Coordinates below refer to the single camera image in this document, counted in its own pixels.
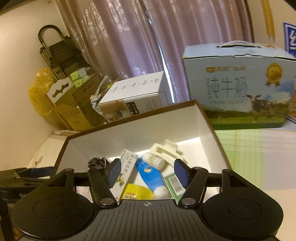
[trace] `ribbed gray surface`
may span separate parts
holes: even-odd
[[[173,200],[123,200],[117,208],[100,211],[90,226],[64,240],[229,241],[210,231],[195,211],[181,209]]]

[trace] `curtain fold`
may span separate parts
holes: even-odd
[[[95,72],[131,78],[162,71],[158,44],[135,0],[56,0],[68,32]]]
[[[176,102],[189,100],[186,46],[246,40],[252,30],[244,0],[143,0],[161,48]]]

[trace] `light blue milk box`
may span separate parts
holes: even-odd
[[[214,129],[280,127],[289,111],[296,58],[272,45],[231,41],[187,46],[191,99]]]

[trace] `cow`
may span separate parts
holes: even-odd
[[[250,98],[252,103],[252,114],[254,116],[255,121],[259,115],[267,116],[267,118],[272,117],[271,108],[276,105],[276,101],[273,100],[261,100],[258,99],[261,95],[247,95]]]

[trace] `silver screw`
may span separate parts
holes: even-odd
[[[184,205],[193,205],[196,201],[193,198],[187,197],[181,200]]]
[[[103,205],[112,205],[115,201],[112,198],[106,197],[100,200],[100,203]]]

